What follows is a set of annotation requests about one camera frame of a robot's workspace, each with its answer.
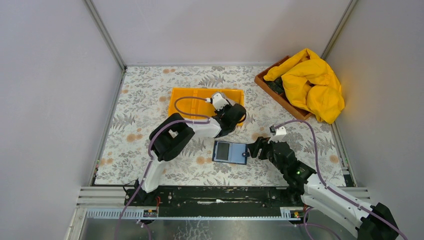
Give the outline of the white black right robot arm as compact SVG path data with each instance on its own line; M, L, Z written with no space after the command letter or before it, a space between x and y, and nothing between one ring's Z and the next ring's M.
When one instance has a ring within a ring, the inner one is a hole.
M250 157L270 161L288 183L287 201L304 203L330 217L358 240L395 240L399 228L387 206L372 205L319 178L318 173L298 160L286 142L259 137L247 146Z

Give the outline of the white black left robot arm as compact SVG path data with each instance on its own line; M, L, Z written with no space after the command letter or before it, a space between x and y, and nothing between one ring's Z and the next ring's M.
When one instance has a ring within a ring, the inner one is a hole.
M187 119L180 113L169 116L149 136L147 153L150 162L138 178L136 199L144 206L152 204L167 162L175 159L193 138L221 138L232 133L244 121L246 109L236 103L217 110L206 119Z

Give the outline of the blue leather card holder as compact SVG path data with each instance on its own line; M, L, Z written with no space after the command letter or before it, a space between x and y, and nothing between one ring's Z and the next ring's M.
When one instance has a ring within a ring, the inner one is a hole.
M226 164L246 165L250 157L248 145L227 141L215 141L212 161Z

